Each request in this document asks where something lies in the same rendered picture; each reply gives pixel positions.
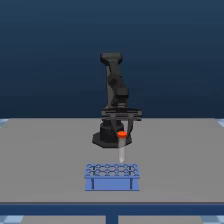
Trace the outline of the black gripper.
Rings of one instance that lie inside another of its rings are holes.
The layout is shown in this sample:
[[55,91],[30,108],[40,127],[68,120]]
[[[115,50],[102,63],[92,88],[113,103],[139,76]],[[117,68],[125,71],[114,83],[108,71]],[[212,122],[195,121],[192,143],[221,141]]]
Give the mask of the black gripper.
[[140,121],[142,119],[142,111],[135,108],[107,108],[101,111],[103,120],[110,120],[116,137],[118,137],[118,128],[116,120],[128,120],[127,137],[133,130],[133,120]]

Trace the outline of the clear tube with orange cap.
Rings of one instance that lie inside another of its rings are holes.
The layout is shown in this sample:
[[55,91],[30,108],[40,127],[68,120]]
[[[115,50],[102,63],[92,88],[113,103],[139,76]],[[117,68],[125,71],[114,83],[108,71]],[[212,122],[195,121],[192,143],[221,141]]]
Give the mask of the clear tube with orange cap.
[[119,149],[119,162],[125,161],[125,149],[126,149],[127,133],[125,131],[118,132],[118,149]]

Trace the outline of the blue tube rack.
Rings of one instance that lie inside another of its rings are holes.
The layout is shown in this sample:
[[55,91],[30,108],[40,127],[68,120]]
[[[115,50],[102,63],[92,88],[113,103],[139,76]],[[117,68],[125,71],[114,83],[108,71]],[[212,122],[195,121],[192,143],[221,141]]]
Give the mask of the blue tube rack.
[[140,173],[137,164],[87,164],[86,191],[138,191]]

